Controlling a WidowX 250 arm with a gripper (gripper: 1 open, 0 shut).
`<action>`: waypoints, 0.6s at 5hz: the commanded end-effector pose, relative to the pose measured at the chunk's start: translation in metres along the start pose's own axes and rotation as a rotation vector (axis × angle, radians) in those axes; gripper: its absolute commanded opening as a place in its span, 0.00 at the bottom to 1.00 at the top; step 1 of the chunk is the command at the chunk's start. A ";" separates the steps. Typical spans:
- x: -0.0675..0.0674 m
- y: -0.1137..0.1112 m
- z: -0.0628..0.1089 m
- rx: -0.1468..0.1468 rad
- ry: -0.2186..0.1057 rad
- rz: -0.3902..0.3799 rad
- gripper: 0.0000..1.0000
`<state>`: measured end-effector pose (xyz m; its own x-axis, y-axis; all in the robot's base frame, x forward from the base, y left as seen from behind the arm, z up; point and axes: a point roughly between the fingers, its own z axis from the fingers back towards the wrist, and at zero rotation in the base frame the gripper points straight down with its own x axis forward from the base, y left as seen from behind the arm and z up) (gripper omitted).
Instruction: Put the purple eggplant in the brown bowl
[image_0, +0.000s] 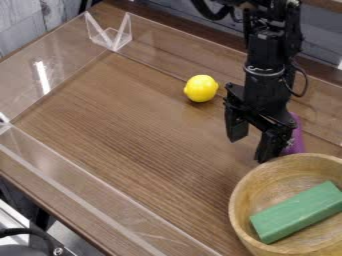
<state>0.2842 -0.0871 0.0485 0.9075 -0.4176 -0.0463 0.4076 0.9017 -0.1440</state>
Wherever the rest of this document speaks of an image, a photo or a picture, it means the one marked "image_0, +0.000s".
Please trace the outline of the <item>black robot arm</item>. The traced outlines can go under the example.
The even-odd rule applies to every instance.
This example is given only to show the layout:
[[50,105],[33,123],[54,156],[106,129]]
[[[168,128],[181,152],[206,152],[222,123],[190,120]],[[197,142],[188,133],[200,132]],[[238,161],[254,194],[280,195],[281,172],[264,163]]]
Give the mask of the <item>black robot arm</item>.
[[198,12],[210,20],[225,17],[244,25],[248,58],[245,83],[228,83],[225,98],[226,134],[233,142],[261,132],[256,160],[278,157],[292,145],[299,122],[288,110],[292,97],[307,92],[295,89],[296,76],[305,70],[296,57],[303,51],[301,0],[213,0],[222,5],[213,11],[205,0],[192,0]]

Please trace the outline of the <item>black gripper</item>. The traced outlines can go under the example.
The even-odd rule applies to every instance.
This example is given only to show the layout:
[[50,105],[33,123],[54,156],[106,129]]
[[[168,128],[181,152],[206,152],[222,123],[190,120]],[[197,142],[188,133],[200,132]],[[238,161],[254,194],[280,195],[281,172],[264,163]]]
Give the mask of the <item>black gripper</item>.
[[296,73],[305,74],[305,71],[291,64],[276,69],[246,65],[245,72],[245,85],[226,84],[226,133],[230,141],[237,142],[249,135],[249,125],[262,132],[256,160],[265,163],[295,143],[297,124],[288,103],[293,96],[307,94],[308,87],[295,91]]

